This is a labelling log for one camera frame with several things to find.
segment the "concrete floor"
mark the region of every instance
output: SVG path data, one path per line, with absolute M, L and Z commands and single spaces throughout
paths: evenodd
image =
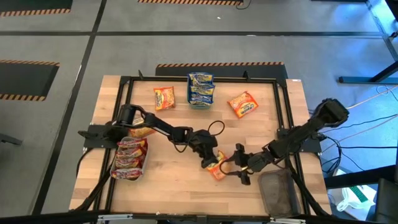
M 0 30 L 89 31 L 100 0 L 75 0 L 65 15 L 7 17 Z M 384 1 L 373 2 L 384 12 Z M 99 31 L 316 31 L 378 32 L 363 3 L 309 0 L 252 0 L 242 11 L 228 6 L 138 4 L 108 1 Z M 0 101 L 0 133 L 24 140 L 21 147 L 0 144 L 0 217 L 30 213 L 49 159 L 88 37 L 0 36 L 2 58 L 60 62 L 44 102 Z M 112 36 L 97 37 L 75 103 L 70 125 L 50 186 L 44 213 L 65 212 L 75 183 L 76 163 L 95 107 L 103 75 L 154 75 L 158 63 L 283 61 L 289 78 L 303 80 L 308 107 L 328 97 L 350 106 L 376 94 L 373 85 L 341 85 L 339 76 L 373 76 L 390 65 L 381 37 L 238 37 L 238 36 Z M 380 96 L 352 109 L 347 125 L 397 113 L 392 95 Z M 373 124 L 330 132 L 341 139 Z M 398 119 L 343 141 L 343 146 L 395 146 Z M 322 142 L 323 148 L 330 142 Z M 394 163 L 394 150 L 346 149 L 363 169 Z M 322 159 L 335 157 L 335 148 Z M 341 166 L 359 171 L 343 158 Z

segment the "wooden tabletop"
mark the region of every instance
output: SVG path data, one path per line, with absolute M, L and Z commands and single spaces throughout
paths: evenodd
M 104 124 L 111 120 L 119 80 L 120 76 L 104 76 L 93 115 L 94 124 Z M 155 113 L 173 126 L 191 126 L 197 130 L 207 129 L 215 120 L 224 121 L 226 128 L 217 136 L 218 147 L 215 151 L 221 150 L 227 156 L 233 154 L 235 144 L 238 142 L 245 145 L 246 152 L 259 152 L 262 146 L 277 137 L 277 113 L 271 84 L 215 83 L 215 85 L 215 102 L 209 110 L 189 108 L 185 82 L 135 81 L 131 103 Z M 176 107 L 155 111 L 153 88 L 165 86 L 174 86 Z M 308 119 L 308 109 L 302 83 L 300 80 L 287 80 L 287 88 L 294 123 L 303 124 Z M 227 101 L 246 90 L 256 99 L 259 107 L 238 119 Z M 279 95 L 281 102 L 284 102 L 281 90 Z M 283 103 L 282 111 L 286 126 L 287 118 Z M 220 127 L 221 125 L 215 124 L 210 132 L 217 133 Z M 200 167 L 201 159 L 191 149 L 178 153 L 160 133 L 150 135 L 148 143 L 148 162 L 144 175 L 136 182 L 116 181 L 112 212 L 268 215 L 257 184 L 261 173 L 251 176 L 250 186 L 242 185 L 236 176 L 216 181 L 206 169 Z M 70 203 L 71 209 L 79 206 L 97 184 L 103 155 L 104 149 L 94 149 L 81 162 Z M 300 153 L 300 156 L 307 188 L 322 208 L 330 213 L 319 159 L 310 153 Z M 278 168 L 271 164 L 263 172 L 276 169 Z M 104 187 L 100 208 L 104 208 L 107 189 L 108 184 Z

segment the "stack of blue packages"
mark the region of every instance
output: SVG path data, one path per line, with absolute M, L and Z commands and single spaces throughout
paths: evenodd
M 188 74 L 188 102 L 195 106 L 209 107 L 213 103 L 213 75 L 206 72 Z

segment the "wooden table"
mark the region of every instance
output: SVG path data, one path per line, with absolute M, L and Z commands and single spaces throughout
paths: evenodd
M 120 76 L 104 76 L 92 119 L 94 124 L 104 124 L 111 120 L 119 80 Z M 161 86 L 174 86 L 177 106 L 171 110 L 155 112 L 153 88 Z M 287 88 L 294 123 L 303 124 L 308 119 L 308 109 L 302 83 L 300 80 L 287 80 Z M 259 107 L 242 119 L 238 119 L 226 101 L 246 90 L 256 99 Z M 222 150 L 227 156 L 232 155 L 238 142 L 245 145 L 246 152 L 259 152 L 262 146 L 277 137 L 278 122 L 272 85 L 216 83 L 215 103 L 210 110 L 205 111 L 189 108 L 186 91 L 187 84 L 184 82 L 135 81 L 131 103 L 141 105 L 146 111 L 155 113 L 173 126 L 191 126 L 197 130 L 207 129 L 214 120 L 224 121 L 226 128 L 217 136 L 219 146 L 215 150 Z M 281 90 L 279 95 L 283 102 Z M 287 118 L 283 103 L 282 111 L 286 126 Z M 214 125 L 210 132 L 217 133 L 220 126 Z M 201 160 L 191 149 L 178 153 L 160 133 L 150 135 L 148 143 L 149 153 L 145 174 L 137 182 L 116 181 L 112 212 L 268 215 L 257 185 L 260 173 L 251 176 L 250 186 L 242 185 L 236 176 L 215 181 L 207 170 L 200 167 Z M 79 206 L 97 184 L 103 155 L 104 149 L 94 149 L 81 162 L 70 203 L 71 209 Z M 330 213 L 319 159 L 310 153 L 300 155 L 306 186 L 322 208 Z M 263 171 L 276 169 L 278 169 L 276 166 L 268 165 Z M 104 187 L 100 208 L 104 208 L 107 189 L 108 184 Z

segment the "gray floor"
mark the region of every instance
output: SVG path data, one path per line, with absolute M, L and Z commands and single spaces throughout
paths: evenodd
M 365 4 L 308 0 L 252 0 L 249 9 L 226 6 L 138 4 L 108 1 L 101 31 L 319 31 L 377 32 Z M 0 19 L 1 30 L 91 30 L 100 1 L 74 1 L 71 14 Z M 30 212 L 45 163 L 80 67 L 88 37 L 0 36 L 2 58 L 49 60 L 61 67 L 49 97 L 40 103 L 0 101 L 0 132 L 24 140 L 14 147 L 0 144 L 0 217 Z M 303 80 L 308 107 L 328 97 L 350 106 L 376 94 L 376 86 L 342 85 L 337 77 L 373 76 L 394 60 L 380 37 L 238 37 L 124 36 L 97 37 L 73 110 L 65 142 L 43 212 L 67 211 L 81 156 L 77 131 L 91 120 L 103 75 L 154 75 L 158 63 L 283 61 L 289 78 Z M 352 109 L 347 124 L 397 113 L 392 95 L 380 96 Z M 341 139 L 370 125 L 330 132 Z M 343 141 L 344 146 L 395 146 L 398 120 Z M 330 142 L 323 142 L 323 148 Z M 364 169 L 390 165 L 394 150 L 347 149 Z M 336 149 L 323 159 L 336 156 Z M 358 171 L 343 158 L 341 165 Z

